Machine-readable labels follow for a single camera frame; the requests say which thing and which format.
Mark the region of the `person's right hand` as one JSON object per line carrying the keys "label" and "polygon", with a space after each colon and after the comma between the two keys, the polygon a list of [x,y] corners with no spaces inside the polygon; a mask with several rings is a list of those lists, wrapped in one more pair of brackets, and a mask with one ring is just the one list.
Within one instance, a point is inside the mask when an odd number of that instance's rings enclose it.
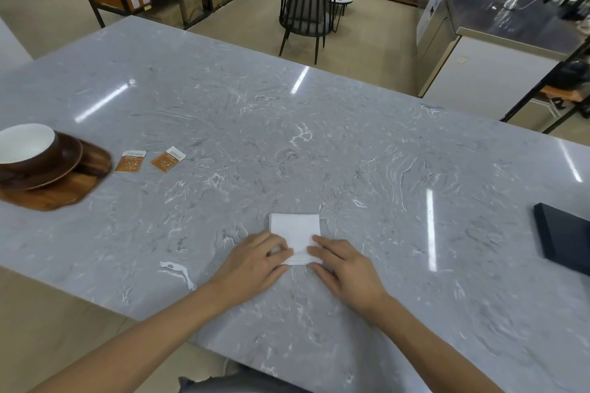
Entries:
{"label": "person's right hand", "polygon": [[319,235],[312,239],[318,246],[308,247],[308,253],[337,277],[336,285],[326,287],[365,320],[374,322],[389,295],[371,260],[347,240]]}

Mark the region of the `person's left hand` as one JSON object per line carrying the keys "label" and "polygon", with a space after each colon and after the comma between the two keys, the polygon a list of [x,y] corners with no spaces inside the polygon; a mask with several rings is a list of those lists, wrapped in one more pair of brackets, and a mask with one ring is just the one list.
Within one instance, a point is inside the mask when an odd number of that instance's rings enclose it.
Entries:
{"label": "person's left hand", "polygon": [[207,283],[220,312],[241,305],[266,291],[264,262],[284,264],[294,254],[285,239],[271,232],[249,235],[235,246]]}

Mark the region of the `white napkin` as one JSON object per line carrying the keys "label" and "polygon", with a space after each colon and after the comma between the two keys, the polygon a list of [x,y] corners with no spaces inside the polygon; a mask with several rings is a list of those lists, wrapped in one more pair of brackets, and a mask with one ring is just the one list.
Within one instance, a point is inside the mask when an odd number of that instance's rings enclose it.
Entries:
{"label": "white napkin", "polygon": [[271,233],[283,237],[294,254],[284,264],[289,266],[304,266],[312,262],[321,263],[319,258],[310,255],[307,248],[317,247],[312,239],[320,235],[321,223],[318,214],[284,214],[271,213],[269,215],[269,230]]}

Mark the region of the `person's left forearm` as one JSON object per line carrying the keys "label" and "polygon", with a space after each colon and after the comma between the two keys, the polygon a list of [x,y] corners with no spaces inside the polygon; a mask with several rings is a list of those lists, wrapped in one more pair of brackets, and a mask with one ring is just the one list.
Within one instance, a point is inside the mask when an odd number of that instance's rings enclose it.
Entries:
{"label": "person's left forearm", "polygon": [[28,393],[134,393],[187,339],[235,306],[220,283],[207,283],[116,335]]}

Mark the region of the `person's right forearm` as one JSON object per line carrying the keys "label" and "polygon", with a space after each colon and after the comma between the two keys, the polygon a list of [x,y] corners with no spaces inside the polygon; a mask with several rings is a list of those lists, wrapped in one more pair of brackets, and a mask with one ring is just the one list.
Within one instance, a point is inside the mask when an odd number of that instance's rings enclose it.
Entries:
{"label": "person's right forearm", "polygon": [[504,393],[392,296],[381,296],[364,314],[397,346],[432,393]]}

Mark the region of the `person's grey trousers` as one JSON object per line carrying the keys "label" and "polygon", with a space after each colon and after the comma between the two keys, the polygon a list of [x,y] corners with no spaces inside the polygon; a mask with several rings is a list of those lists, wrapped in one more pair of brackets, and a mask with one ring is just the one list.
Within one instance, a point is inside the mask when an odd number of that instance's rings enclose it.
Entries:
{"label": "person's grey trousers", "polygon": [[253,369],[213,376],[203,381],[178,378],[178,393],[312,393],[291,383]]}

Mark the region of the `orange and white sachet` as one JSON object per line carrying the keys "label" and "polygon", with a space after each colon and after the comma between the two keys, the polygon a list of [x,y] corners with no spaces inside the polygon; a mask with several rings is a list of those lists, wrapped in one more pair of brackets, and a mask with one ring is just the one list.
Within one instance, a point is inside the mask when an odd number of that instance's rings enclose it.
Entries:
{"label": "orange and white sachet", "polygon": [[116,165],[114,172],[118,173],[137,173],[139,172],[147,151],[127,150]]}
{"label": "orange and white sachet", "polygon": [[175,146],[171,146],[166,151],[162,152],[159,156],[153,158],[150,164],[158,169],[161,173],[167,173],[174,166],[178,165],[183,161],[187,155],[177,149]]}

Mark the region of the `brown wooden serving tray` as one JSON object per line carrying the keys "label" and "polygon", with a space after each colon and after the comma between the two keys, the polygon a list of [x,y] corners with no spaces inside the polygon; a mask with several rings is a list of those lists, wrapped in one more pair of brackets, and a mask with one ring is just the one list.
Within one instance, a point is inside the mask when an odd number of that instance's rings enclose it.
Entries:
{"label": "brown wooden serving tray", "polygon": [[34,211],[54,211],[80,203],[100,186],[113,169],[112,156],[108,151],[84,140],[81,143],[81,161],[70,173],[32,190],[8,191],[0,188],[0,203]]}

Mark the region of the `round dark wooden plate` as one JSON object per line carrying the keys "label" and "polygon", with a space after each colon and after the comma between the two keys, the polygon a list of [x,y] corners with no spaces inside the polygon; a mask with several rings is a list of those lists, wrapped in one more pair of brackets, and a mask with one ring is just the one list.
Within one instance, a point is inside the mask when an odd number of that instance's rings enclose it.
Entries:
{"label": "round dark wooden plate", "polygon": [[41,168],[40,173],[16,175],[0,171],[0,188],[9,191],[27,191],[52,184],[73,171],[83,156],[82,142],[69,134],[57,131],[57,157],[53,163]]}

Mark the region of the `flat black box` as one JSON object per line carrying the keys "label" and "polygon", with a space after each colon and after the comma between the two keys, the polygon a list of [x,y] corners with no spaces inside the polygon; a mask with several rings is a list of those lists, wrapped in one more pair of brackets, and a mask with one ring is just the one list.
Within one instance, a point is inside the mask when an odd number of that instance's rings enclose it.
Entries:
{"label": "flat black box", "polygon": [[544,257],[590,277],[590,220],[543,203],[533,214]]}

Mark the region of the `stainless steel counter cabinet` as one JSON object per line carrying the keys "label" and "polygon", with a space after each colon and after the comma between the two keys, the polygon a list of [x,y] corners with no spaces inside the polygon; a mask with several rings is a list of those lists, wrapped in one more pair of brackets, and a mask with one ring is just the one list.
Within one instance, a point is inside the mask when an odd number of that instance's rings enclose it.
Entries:
{"label": "stainless steel counter cabinet", "polygon": [[581,44],[556,7],[520,0],[428,0],[416,27],[417,96],[500,120]]}

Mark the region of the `black slatted chair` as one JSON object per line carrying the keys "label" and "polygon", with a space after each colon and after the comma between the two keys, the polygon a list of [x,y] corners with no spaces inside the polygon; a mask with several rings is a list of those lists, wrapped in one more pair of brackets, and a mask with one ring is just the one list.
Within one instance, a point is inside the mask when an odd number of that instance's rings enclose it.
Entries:
{"label": "black slatted chair", "polygon": [[336,0],[281,0],[279,24],[284,28],[279,56],[291,34],[315,38],[314,64],[319,46],[334,31]]}

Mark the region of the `plain brown cardboard box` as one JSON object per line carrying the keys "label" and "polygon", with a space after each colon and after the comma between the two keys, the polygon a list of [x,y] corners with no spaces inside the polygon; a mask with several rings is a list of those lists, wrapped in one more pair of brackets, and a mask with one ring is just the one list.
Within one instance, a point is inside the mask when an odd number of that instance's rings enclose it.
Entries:
{"label": "plain brown cardboard box", "polygon": [[179,0],[179,8],[184,24],[191,24],[203,13],[203,0]]}

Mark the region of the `white and brown bowl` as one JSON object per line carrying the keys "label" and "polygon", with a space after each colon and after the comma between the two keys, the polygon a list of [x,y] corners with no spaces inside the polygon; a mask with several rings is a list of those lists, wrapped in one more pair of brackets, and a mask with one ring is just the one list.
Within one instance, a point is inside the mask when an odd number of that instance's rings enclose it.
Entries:
{"label": "white and brown bowl", "polygon": [[39,173],[55,166],[60,140],[54,129],[39,123],[23,123],[0,130],[0,171]]}

